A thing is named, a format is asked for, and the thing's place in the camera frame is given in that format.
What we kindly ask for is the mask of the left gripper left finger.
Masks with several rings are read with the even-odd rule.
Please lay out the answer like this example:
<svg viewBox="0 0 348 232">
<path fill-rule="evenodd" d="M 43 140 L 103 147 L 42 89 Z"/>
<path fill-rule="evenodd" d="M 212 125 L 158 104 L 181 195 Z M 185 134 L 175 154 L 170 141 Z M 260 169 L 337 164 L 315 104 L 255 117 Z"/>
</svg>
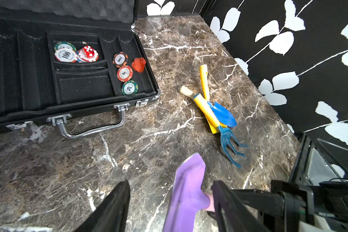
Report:
<svg viewBox="0 0 348 232">
<path fill-rule="evenodd" d="M 76 231 L 124 232 L 130 204 L 130 191 L 128 180 L 119 182 Z"/>
</svg>

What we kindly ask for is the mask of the purple shovel pink handle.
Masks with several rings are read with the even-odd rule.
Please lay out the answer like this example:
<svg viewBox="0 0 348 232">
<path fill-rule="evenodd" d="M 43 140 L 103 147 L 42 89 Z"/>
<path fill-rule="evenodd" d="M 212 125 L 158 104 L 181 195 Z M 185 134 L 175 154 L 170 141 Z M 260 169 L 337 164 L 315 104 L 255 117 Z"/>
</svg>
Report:
<svg viewBox="0 0 348 232">
<path fill-rule="evenodd" d="M 164 232 L 192 232 L 198 211 L 215 212 L 213 194 L 201 189 L 205 171 L 206 164 L 198 153 L 176 170 Z"/>
</svg>

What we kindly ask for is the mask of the blue rake yellow handle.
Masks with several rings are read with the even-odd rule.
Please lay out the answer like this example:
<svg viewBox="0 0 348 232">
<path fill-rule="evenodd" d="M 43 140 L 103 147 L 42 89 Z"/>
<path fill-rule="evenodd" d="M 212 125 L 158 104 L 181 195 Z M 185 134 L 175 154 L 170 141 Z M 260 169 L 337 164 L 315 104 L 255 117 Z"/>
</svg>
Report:
<svg viewBox="0 0 348 232">
<path fill-rule="evenodd" d="M 223 149 L 223 152 L 227 156 L 227 158 L 230 160 L 232 164 L 234 164 L 236 167 L 241 168 L 242 166 L 238 164 L 236 161 L 233 160 L 232 156 L 227 151 L 227 147 L 229 147 L 235 154 L 244 157 L 245 154 L 238 152 L 234 146 L 232 145 L 231 140 L 234 140 L 236 144 L 239 147 L 248 148 L 247 145 L 239 143 L 235 135 L 233 134 L 232 130 L 230 128 L 223 128 L 220 124 L 220 121 L 217 119 L 214 112 L 211 110 L 210 106 L 208 105 L 207 101 L 202 97 L 201 94 L 196 94 L 193 97 L 193 101 L 197 104 L 197 106 L 201 109 L 201 111 L 204 113 L 206 118 L 211 122 L 211 124 L 218 128 L 220 132 L 220 143 L 221 148 Z"/>
</svg>

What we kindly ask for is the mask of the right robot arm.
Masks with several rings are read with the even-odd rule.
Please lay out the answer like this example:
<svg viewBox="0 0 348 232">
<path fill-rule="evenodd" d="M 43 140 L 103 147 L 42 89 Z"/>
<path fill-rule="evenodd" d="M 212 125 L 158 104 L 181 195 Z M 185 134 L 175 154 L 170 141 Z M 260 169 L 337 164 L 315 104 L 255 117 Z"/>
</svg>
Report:
<svg viewBox="0 0 348 232">
<path fill-rule="evenodd" d="M 270 191 L 234 190 L 258 211 L 272 232 L 348 232 L 348 171 L 334 157 L 344 148 L 300 137 L 300 150 L 288 181 L 272 180 Z"/>
</svg>

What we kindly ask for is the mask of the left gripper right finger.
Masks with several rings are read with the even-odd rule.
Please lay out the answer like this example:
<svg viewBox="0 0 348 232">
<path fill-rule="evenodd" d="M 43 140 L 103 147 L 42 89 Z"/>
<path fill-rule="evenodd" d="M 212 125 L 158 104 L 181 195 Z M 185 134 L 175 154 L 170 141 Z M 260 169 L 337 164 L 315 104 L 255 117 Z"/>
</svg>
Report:
<svg viewBox="0 0 348 232">
<path fill-rule="evenodd" d="M 211 187 L 214 197 L 215 216 L 220 232 L 268 232 L 241 203 L 238 196 L 222 181 Z"/>
</svg>

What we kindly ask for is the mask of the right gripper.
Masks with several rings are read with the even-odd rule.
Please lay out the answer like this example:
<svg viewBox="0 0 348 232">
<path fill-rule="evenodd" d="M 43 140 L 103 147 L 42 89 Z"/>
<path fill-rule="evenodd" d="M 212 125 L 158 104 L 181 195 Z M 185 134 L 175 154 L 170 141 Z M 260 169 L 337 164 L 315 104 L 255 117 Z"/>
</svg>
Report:
<svg viewBox="0 0 348 232">
<path fill-rule="evenodd" d="M 233 190 L 240 202 L 258 211 L 242 215 L 245 232 L 297 232 L 299 224 L 348 232 L 348 181 L 333 179 L 317 186 L 277 181 L 271 191 Z"/>
</svg>

